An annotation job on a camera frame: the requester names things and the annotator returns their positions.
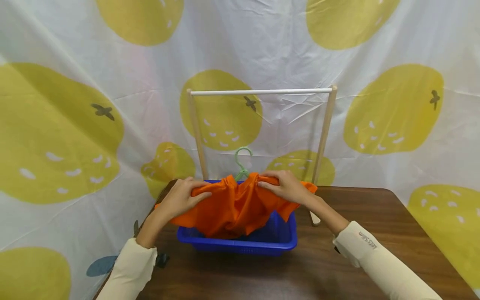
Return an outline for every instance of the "wooden pole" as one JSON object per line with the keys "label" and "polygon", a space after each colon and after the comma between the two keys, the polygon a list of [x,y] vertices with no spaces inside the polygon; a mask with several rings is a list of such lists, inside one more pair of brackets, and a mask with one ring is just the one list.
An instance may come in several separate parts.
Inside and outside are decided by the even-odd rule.
{"label": "wooden pole", "polygon": [[195,142],[197,144],[198,159],[200,160],[200,168],[202,169],[202,176],[204,180],[208,179],[207,162],[205,159],[204,147],[202,145],[202,134],[200,132],[200,123],[198,122],[197,109],[195,107],[195,101],[193,99],[192,90],[187,90],[188,94],[188,108],[190,112],[190,118],[192,120],[193,133],[195,135]]}
{"label": "wooden pole", "polygon": [[[317,184],[318,177],[320,175],[320,166],[322,158],[324,157],[325,145],[327,143],[328,131],[330,130],[330,122],[332,120],[333,109],[335,108],[335,99],[337,93],[336,85],[331,85],[332,92],[328,95],[327,108],[325,110],[324,124],[322,126],[322,133],[320,135],[320,141],[318,143],[317,157],[315,159],[315,166],[313,167],[313,176],[312,183]],[[317,217],[314,213],[310,212],[310,217],[312,217],[312,223],[314,226],[320,224],[320,218]]]}

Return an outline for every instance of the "green hanger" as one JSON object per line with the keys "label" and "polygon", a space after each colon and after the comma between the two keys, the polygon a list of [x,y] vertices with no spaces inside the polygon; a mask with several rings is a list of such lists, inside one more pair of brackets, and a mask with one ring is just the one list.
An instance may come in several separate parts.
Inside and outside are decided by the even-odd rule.
{"label": "green hanger", "polygon": [[250,156],[253,156],[252,151],[248,147],[240,147],[237,151],[235,151],[235,162],[240,166],[241,169],[240,172],[235,176],[235,181],[239,181],[243,176],[248,177],[250,175],[248,170],[245,169],[238,160],[238,154],[240,150],[247,150],[250,153]]}

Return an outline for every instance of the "cream sleeve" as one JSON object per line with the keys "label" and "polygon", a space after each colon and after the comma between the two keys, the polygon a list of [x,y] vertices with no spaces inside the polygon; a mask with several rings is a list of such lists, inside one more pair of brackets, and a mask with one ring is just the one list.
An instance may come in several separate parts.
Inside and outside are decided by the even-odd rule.
{"label": "cream sleeve", "polygon": [[156,248],[146,249],[129,239],[97,300],[135,300],[152,278],[156,256]]}
{"label": "cream sleeve", "polygon": [[362,267],[389,299],[442,299],[357,222],[350,222],[333,244],[354,266]]}

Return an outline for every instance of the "table surface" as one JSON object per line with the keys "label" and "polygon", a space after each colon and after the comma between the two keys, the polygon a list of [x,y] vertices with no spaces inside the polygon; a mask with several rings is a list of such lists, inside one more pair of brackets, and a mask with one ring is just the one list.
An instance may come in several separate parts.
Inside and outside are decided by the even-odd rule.
{"label": "table surface", "polygon": [[[159,196],[159,201],[172,182]],[[417,273],[444,300],[478,300],[399,199],[389,190],[320,187],[317,195],[356,220]],[[170,260],[155,268],[137,299],[386,299],[361,270],[332,245],[332,234],[295,212],[298,246],[279,257],[197,252],[167,225],[156,246]]]}

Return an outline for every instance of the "yellow circle pattern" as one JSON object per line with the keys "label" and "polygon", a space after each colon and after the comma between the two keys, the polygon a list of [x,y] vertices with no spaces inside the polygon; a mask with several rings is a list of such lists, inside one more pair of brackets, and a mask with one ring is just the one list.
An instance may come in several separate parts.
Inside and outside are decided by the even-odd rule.
{"label": "yellow circle pattern", "polygon": [[164,142],[158,145],[155,158],[144,164],[140,172],[150,194],[156,199],[171,180],[195,176],[195,162],[185,149]]}
{"label": "yellow circle pattern", "polygon": [[31,63],[0,66],[1,189],[51,204],[95,192],[118,174],[123,121],[99,91]]}
{"label": "yellow circle pattern", "polygon": [[442,110],[444,80],[418,64],[395,66],[352,101],[343,137],[361,153],[412,151],[428,137]]}
{"label": "yellow circle pattern", "polygon": [[425,185],[412,193],[407,209],[465,281],[480,288],[480,192]]}
{"label": "yellow circle pattern", "polygon": [[[191,135],[187,89],[251,90],[235,76],[221,70],[207,70],[187,80],[180,96],[183,125]],[[215,150],[236,150],[252,143],[262,126],[262,105],[256,96],[196,96],[194,98],[202,143]]]}
{"label": "yellow circle pattern", "polygon": [[124,40],[142,46],[167,41],[183,13],[183,0],[96,0],[105,23]]}
{"label": "yellow circle pattern", "polygon": [[390,18],[400,0],[308,0],[308,32],[330,50],[355,47],[370,39]]}
{"label": "yellow circle pattern", "polygon": [[42,247],[0,252],[0,299],[68,300],[70,266],[60,253]]}
{"label": "yellow circle pattern", "polygon": [[[275,158],[267,170],[290,170],[295,177],[303,181],[312,181],[316,153],[310,150],[292,151]],[[325,156],[320,162],[320,173],[316,185],[329,186],[335,179],[335,167]]]}

